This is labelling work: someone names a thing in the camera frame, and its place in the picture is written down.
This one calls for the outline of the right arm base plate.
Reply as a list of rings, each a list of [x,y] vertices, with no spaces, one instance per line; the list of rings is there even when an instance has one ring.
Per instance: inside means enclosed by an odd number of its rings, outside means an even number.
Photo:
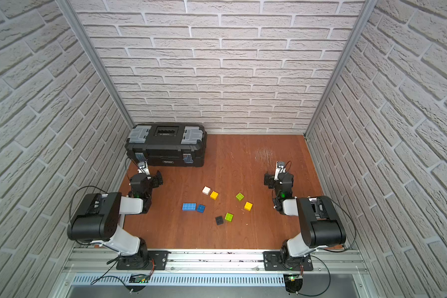
[[[309,255],[293,258],[286,255],[282,256],[280,251],[263,252],[263,264],[266,271],[300,271],[301,268],[304,272],[314,270]]]

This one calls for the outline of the black lego brick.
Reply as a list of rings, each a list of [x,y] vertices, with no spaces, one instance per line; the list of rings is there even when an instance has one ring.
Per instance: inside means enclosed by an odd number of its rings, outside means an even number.
[[[217,224],[217,226],[224,224],[224,219],[222,216],[216,217],[216,224]]]

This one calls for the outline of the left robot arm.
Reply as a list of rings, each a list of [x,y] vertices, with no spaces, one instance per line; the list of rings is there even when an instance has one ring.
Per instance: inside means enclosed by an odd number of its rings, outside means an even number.
[[[74,214],[70,215],[67,235],[82,245],[100,245],[118,254],[114,259],[118,270],[153,268],[145,240],[131,235],[120,226],[126,215],[146,214],[151,207],[151,195],[163,184],[159,171],[152,176],[147,163],[139,163],[139,172],[130,179],[130,194],[104,192],[87,194]]]

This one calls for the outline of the dark blue lego brick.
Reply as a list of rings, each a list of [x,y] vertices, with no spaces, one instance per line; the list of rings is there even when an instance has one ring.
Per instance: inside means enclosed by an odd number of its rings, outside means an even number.
[[[197,206],[197,212],[203,213],[205,211],[206,206],[200,204]]]

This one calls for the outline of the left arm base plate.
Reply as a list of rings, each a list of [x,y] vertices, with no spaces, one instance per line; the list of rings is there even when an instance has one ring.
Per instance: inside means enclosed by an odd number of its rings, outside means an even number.
[[[148,252],[139,251],[132,256],[121,257],[117,262],[117,270],[164,270],[169,251],[151,250]]]

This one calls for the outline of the yellow lego brick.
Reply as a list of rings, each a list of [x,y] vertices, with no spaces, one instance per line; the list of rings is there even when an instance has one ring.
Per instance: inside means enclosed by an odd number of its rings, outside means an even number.
[[[245,206],[244,206],[244,210],[246,210],[246,211],[251,211],[251,210],[252,210],[252,207],[253,207],[253,204],[252,204],[252,203],[250,203],[250,202],[246,202],[246,203],[245,203]]]
[[[216,199],[218,198],[218,195],[219,195],[219,194],[218,194],[217,192],[212,191],[210,197],[211,197],[213,200],[216,200]]]

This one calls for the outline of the light blue long lego brick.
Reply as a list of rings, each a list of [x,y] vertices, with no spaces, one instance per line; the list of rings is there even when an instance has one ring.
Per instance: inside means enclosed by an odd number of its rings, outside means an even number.
[[[183,211],[195,211],[197,208],[196,203],[184,203],[182,206]]]

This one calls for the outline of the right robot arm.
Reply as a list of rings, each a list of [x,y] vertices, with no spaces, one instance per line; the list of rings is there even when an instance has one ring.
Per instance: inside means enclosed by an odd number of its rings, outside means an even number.
[[[299,218],[300,232],[285,241],[280,249],[280,263],[294,268],[310,253],[346,242],[346,232],[332,200],[327,196],[296,197],[294,176],[283,161],[276,163],[273,175],[266,173],[264,185],[274,191],[274,209],[285,216]]]

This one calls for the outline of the green lego brick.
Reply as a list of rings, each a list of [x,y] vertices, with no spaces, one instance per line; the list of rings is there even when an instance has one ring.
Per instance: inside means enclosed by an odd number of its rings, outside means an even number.
[[[226,213],[224,219],[225,219],[226,221],[228,221],[228,222],[232,222],[232,220],[233,220],[233,214],[231,214],[231,213]]]
[[[241,201],[244,197],[245,196],[242,193],[240,193],[240,192],[236,195],[236,198],[237,198],[238,201]]]

